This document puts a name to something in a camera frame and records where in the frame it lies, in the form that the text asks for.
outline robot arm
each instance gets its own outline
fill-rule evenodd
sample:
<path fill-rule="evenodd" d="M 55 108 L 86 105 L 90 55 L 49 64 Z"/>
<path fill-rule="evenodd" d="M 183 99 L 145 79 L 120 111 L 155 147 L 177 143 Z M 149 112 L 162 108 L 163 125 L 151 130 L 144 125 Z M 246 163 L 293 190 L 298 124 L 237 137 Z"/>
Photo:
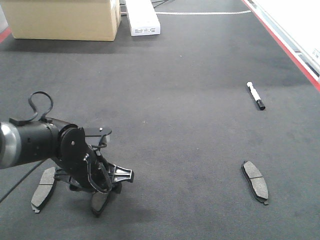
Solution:
<path fill-rule="evenodd" d="M 96 198 L 101 196 L 105 202 L 109 192 L 120 182 L 133 182 L 132 170 L 109 163 L 101 155 L 100 149 L 107 146 L 106 138 L 112 132 L 109 128 L 84 129 L 74 123 L 46 117 L 53 107 L 51 98 L 49 111 L 34 121 L 38 113 L 31 98 L 39 93 L 50 98 L 45 92 L 35 92 L 30 96 L 29 104 L 35 112 L 31 119 L 10 118 L 9 122 L 0 123 L 0 169 L 50 158 L 59 166 L 54 172 L 55 180 L 67 182 L 72 191 L 93 193 Z M 105 202 L 98 209 L 92 209 L 93 213 L 99 215 Z"/>

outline gray carpet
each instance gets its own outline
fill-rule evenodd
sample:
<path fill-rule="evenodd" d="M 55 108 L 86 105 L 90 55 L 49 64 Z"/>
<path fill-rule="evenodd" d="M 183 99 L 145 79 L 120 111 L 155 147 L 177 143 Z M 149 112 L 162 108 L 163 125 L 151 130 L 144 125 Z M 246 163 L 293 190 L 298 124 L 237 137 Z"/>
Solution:
<path fill-rule="evenodd" d="M 247 7 L 176 0 L 157 10 Z M 0 121 L 30 116 L 29 94 L 46 91 L 50 117 L 111 127 L 103 155 L 135 171 L 100 218 L 87 193 L 64 183 L 34 214 L 33 192 L 54 166 L 46 161 L 0 204 L 1 240 L 319 238 L 319 92 L 252 13 L 158 18 L 157 36 L 131 37 L 122 17 L 114 42 L 10 36 L 0 44 Z M 264 175 L 268 206 L 254 199 L 243 161 Z M 0 170 L 0 195 L 34 165 Z"/>

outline silver metal cylinder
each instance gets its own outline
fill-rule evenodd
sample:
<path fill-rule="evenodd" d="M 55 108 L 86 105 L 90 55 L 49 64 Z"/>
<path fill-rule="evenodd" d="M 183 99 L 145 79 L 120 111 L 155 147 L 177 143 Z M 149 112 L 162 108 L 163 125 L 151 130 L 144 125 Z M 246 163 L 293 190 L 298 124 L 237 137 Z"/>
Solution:
<path fill-rule="evenodd" d="M 21 154 L 21 138 L 18 129 L 9 122 L 0 123 L 0 169 L 13 167 Z"/>

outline marker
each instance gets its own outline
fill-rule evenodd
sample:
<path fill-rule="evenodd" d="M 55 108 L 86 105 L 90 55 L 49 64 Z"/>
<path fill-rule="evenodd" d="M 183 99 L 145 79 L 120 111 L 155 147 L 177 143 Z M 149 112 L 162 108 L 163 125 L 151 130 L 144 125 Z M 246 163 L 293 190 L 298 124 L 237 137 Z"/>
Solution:
<path fill-rule="evenodd" d="M 248 81 L 246 85 L 247 85 L 248 88 L 250 89 L 251 94 L 252 94 L 254 100 L 256 101 L 256 103 L 257 103 L 258 106 L 259 106 L 259 109 L 260 109 L 260 110 L 266 109 L 266 106 L 265 106 L 264 103 L 262 102 L 262 100 L 261 100 L 261 98 L 260 98 L 257 90 L 254 88 L 252 82 Z"/>

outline cable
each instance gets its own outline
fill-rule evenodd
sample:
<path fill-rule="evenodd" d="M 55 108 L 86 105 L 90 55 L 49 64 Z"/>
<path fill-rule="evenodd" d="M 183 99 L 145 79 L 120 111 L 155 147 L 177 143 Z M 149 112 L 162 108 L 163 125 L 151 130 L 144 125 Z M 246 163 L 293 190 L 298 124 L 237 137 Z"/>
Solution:
<path fill-rule="evenodd" d="M 10 188 L 10 190 L 0 199 L 0 203 L 2 203 L 3 200 L 5 200 L 9 194 L 15 190 L 16 187 L 19 186 L 19 184 L 21 184 L 23 182 L 23 180 L 25 180 L 37 167 L 39 167 L 45 160 L 42 160 L 41 162 L 39 162 L 37 165 L 35 165 L 33 168 L 31 168 L 30 171 L 28 171 L 13 187 Z"/>
<path fill-rule="evenodd" d="M 153 8 L 155 9 L 156 7 L 159 7 L 160 5 L 165 4 L 165 3 L 166 3 L 166 2 L 168 2 L 168 1 L 169 1 L 169 0 L 163 0 L 163 1 L 155 1 L 155 2 L 152 2 L 153 4 L 161 2 L 161 3 L 159 3 L 158 5 L 153 6 Z"/>

